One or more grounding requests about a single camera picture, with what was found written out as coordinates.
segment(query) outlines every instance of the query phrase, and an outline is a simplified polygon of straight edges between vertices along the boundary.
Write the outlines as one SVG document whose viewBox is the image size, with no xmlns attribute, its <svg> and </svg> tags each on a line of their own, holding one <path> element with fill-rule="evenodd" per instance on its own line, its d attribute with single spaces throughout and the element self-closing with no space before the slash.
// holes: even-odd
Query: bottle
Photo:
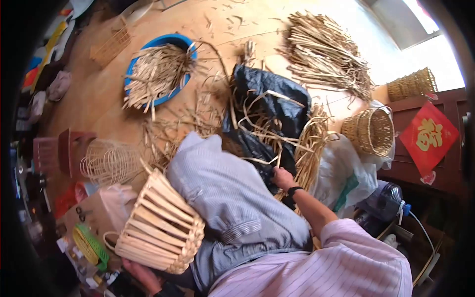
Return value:
<svg viewBox="0 0 475 297">
<path fill-rule="evenodd" d="M 367 211 L 370 215 L 389 222 L 396 218 L 399 208 L 407 216 L 411 209 L 402 199 L 402 189 L 392 182 L 378 180 L 378 188 L 365 200 L 358 202 L 357 207 Z"/>
</svg>

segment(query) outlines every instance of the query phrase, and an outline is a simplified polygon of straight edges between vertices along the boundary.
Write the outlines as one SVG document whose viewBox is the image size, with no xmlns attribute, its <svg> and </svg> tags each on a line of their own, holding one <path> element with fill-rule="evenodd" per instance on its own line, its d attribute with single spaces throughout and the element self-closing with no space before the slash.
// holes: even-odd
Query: person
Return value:
<svg viewBox="0 0 475 297">
<path fill-rule="evenodd" d="M 167 170 L 171 185 L 206 221 L 205 239 L 182 275 L 123 266 L 154 296 L 165 280 L 210 297 L 411 296 L 407 259 L 351 219 L 338 217 L 284 168 L 272 181 L 308 225 L 267 190 L 255 167 L 221 150 L 221 138 L 190 133 Z"/>
</svg>

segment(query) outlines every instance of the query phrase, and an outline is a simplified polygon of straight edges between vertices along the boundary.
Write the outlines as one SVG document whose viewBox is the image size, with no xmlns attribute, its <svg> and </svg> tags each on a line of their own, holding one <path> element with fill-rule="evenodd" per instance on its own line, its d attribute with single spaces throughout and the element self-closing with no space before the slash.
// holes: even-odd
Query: red plastic chair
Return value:
<svg viewBox="0 0 475 297">
<path fill-rule="evenodd" d="M 81 159 L 85 156 L 90 141 L 96 137 L 94 132 L 71 131 L 68 128 L 58 137 L 33 139 L 35 171 L 48 175 L 59 169 L 72 179 L 81 176 Z"/>
</svg>

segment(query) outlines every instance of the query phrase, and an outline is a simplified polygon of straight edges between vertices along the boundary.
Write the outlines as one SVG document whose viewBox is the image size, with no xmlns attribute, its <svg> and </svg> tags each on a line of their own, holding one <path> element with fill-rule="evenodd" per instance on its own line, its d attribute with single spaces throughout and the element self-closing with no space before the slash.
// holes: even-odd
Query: gold chinese character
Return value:
<svg viewBox="0 0 475 297">
<path fill-rule="evenodd" d="M 420 132 L 417 135 L 416 145 L 424 152 L 427 152 L 430 145 L 438 147 L 442 145 L 442 125 L 434 123 L 433 119 L 422 119 L 421 126 L 417 128 Z"/>
</svg>

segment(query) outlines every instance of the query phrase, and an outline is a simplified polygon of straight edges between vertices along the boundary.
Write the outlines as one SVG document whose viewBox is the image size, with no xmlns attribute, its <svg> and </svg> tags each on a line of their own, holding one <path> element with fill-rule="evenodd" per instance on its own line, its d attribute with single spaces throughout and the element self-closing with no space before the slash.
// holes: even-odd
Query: unfinished basket frame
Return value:
<svg viewBox="0 0 475 297">
<path fill-rule="evenodd" d="M 79 169 L 99 187 L 123 183 L 143 170 L 134 146 L 107 139 L 91 141 Z"/>
<path fill-rule="evenodd" d="M 90 58 L 105 68 L 130 44 L 130 39 L 126 20 L 120 15 L 102 31 L 98 44 L 91 46 Z"/>
<path fill-rule="evenodd" d="M 345 135 L 359 153 L 369 153 L 387 157 L 394 139 L 394 124 L 390 107 L 381 106 L 363 110 L 357 115 L 344 119 L 342 134 Z"/>
<path fill-rule="evenodd" d="M 121 257 L 142 265 L 182 274 L 193 262 L 204 238 L 205 223 L 155 169 L 143 186 L 115 248 Z"/>
</svg>

